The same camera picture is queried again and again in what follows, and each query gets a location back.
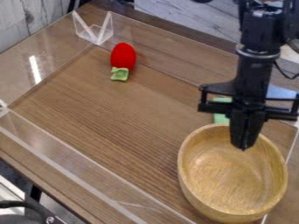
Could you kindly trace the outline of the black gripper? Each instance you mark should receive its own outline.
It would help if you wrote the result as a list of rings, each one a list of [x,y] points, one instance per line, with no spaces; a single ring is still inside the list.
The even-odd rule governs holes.
[[[201,84],[198,90],[200,101],[197,110],[200,112],[230,116],[230,143],[238,149],[246,149],[254,145],[265,120],[294,121],[299,116],[299,93],[273,84],[268,84],[265,95],[254,93],[254,90],[257,90],[256,87],[246,90],[237,89],[233,80],[221,83]],[[209,101],[208,94],[228,96],[230,102]],[[266,101],[290,102],[292,107],[278,108],[266,106]],[[242,111],[238,109],[245,109],[248,112],[252,112],[248,115],[246,121]]]

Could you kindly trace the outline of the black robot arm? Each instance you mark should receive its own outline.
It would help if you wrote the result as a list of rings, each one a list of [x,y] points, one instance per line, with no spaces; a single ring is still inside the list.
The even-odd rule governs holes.
[[[200,85],[200,112],[229,119],[230,144],[245,150],[257,140],[264,123],[293,121],[299,92],[270,84],[281,46],[299,53],[299,0],[237,0],[240,41],[236,77]]]

